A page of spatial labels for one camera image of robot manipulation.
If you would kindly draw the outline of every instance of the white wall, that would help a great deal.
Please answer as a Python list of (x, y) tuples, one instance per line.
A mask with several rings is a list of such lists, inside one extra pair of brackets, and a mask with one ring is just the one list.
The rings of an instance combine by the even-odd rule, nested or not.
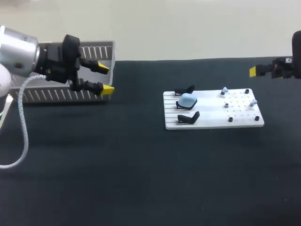
[(115, 40), (118, 60), (291, 55), (300, 0), (1, 0), (0, 24), (61, 41)]

